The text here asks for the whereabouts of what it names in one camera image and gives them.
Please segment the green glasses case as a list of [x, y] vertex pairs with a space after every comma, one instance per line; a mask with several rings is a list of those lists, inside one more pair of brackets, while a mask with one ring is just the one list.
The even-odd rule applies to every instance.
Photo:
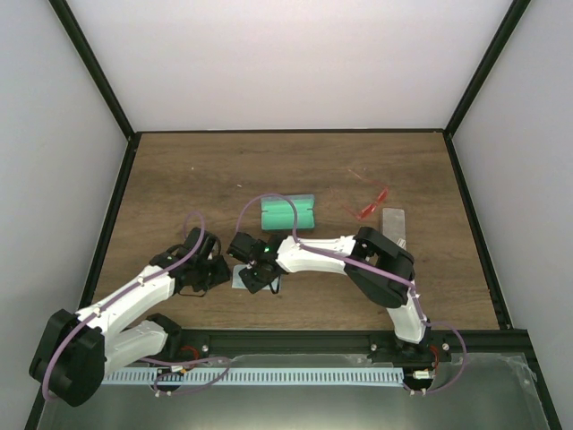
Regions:
[[[296, 209], [296, 227], [303, 230], [315, 228], [314, 195], [288, 195], [287, 199], [292, 202]], [[289, 202], [272, 196], [261, 198], [261, 228], [264, 231], [291, 230], [294, 222], [295, 215]]]

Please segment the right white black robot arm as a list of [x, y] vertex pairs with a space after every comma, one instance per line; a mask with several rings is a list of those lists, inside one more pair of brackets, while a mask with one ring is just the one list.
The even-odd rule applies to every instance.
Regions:
[[239, 276], [253, 294], [287, 274], [346, 276], [387, 310], [403, 358], [416, 361], [430, 349], [429, 319], [415, 288], [415, 259], [378, 230], [361, 227], [354, 235], [334, 239], [273, 235], [268, 241], [237, 232], [227, 254], [245, 265]]

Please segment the light blue cloth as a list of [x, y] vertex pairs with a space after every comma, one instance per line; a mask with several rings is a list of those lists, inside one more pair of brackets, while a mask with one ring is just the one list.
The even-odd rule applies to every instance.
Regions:
[[[232, 288], [246, 289], [246, 286], [244, 285], [244, 282], [240, 277], [240, 271], [243, 270], [245, 267], [246, 267], [245, 264], [237, 264], [234, 266], [232, 274]], [[281, 278], [278, 277], [274, 279], [268, 286], [264, 287], [262, 291], [278, 293], [280, 291], [280, 287], [281, 287]]]

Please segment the red sunglasses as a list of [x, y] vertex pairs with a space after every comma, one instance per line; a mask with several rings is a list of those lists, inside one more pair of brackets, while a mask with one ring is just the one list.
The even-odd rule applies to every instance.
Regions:
[[385, 202], [389, 187], [367, 172], [347, 168], [329, 187], [332, 200], [352, 219], [364, 221]]

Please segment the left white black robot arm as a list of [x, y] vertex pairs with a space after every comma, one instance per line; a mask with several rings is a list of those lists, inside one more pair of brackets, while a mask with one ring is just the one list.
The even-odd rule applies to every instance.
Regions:
[[106, 376], [134, 362], [178, 367], [181, 326], [147, 311], [185, 288], [203, 297], [230, 278], [219, 238], [193, 228], [183, 243], [155, 255], [114, 293], [78, 311], [52, 314], [29, 374], [45, 400], [76, 407], [93, 396]]

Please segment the blue-grey glasses case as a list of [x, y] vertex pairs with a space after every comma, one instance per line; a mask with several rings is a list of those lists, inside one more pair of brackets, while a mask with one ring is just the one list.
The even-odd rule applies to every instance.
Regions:
[[381, 232], [402, 249], [406, 249], [406, 214], [402, 209], [383, 208]]

